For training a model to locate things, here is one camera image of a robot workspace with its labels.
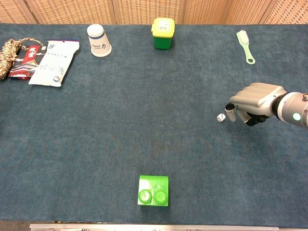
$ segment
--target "woven wall panel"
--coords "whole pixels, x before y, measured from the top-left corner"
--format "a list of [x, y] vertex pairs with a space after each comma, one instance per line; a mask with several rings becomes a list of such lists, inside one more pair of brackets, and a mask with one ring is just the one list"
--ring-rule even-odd
[[266, 24], [308, 24], [308, 0], [278, 0]]
[[226, 24], [258, 24], [271, 0], [233, 0]]
[[222, 24], [228, 0], [187, 0], [185, 24]]
[[111, 0], [26, 0], [42, 24], [115, 24]]
[[182, 21], [182, 0], [113, 0], [117, 24], [152, 24], [157, 17]]
[[0, 23], [31, 23], [16, 0], [0, 0]]

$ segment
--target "green indicator light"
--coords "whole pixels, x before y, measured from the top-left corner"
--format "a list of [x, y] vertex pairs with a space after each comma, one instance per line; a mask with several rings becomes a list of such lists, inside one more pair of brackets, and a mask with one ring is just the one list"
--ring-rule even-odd
[[294, 114], [293, 114], [293, 119], [294, 119], [294, 120], [298, 121], [298, 120], [300, 120], [300, 118], [301, 118], [301, 117], [300, 117], [300, 114], [299, 114], [299, 113], [294, 113]]

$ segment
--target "round cap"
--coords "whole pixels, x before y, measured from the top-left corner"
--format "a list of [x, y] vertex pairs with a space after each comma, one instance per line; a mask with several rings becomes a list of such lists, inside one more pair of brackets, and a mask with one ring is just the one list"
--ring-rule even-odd
[[150, 190], [144, 189], [141, 190], [140, 193], [138, 194], [138, 198], [143, 204], [148, 204], [152, 200], [152, 193]]
[[154, 200], [159, 205], [165, 204], [168, 200], [166, 192], [163, 190], [157, 191], [154, 195]]
[[92, 24], [88, 26], [87, 33], [90, 37], [99, 37], [103, 34], [104, 28], [99, 24]]

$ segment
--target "twine bundle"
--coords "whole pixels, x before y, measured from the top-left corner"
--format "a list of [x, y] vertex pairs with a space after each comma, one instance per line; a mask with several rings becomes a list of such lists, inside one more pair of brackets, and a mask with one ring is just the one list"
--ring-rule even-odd
[[40, 41], [33, 38], [23, 38], [18, 41], [10, 39], [7, 41], [0, 51], [0, 80], [3, 80], [10, 71], [17, 59], [17, 52], [20, 49], [26, 50], [26, 47], [22, 46], [22, 43], [26, 40], [38, 42], [40, 45], [43, 45]]

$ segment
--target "green container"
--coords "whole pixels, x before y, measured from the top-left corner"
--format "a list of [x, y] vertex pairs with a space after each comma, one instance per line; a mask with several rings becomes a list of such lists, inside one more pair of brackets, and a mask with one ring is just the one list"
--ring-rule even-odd
[[168, 50], [171, 46], [172, 38], [154, 37], [154, 47], [156, 49]]
[[138, 204], [145, 206], [168, 206], [169, 179], [166, 176], [139, 177]]
[[156, 18], [152, 25], [152, 35], [154, 37], [154, 47], [168, 50], [174, 34], [175, 23], [171, 18]]

